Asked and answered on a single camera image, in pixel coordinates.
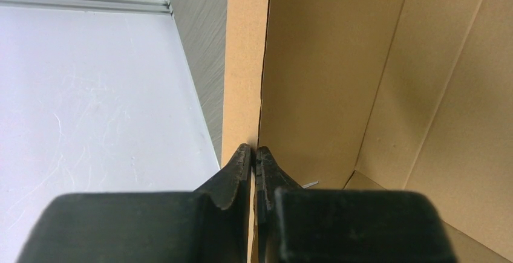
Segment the brown cardboard box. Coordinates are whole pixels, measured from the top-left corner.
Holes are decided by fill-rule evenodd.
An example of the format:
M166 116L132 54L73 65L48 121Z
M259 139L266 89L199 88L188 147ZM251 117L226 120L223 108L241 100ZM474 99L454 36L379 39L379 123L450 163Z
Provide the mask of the brown cardboard box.
M410 190L460 262L512 261L512 0L227 0L221 163Z

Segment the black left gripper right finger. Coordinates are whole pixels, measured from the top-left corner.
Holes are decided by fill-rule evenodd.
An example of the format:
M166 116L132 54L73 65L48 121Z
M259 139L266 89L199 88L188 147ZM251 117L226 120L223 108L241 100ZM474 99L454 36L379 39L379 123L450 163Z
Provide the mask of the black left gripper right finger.
M305 189L269 148L256 151L260 262L456 262L427 197L395 190Z

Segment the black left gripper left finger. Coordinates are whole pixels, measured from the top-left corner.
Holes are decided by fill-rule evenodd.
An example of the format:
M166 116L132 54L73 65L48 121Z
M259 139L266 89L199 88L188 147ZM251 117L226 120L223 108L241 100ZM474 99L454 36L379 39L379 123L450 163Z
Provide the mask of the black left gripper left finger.
M69 193L33 227L19 262L246 262L252 150L192 192Z

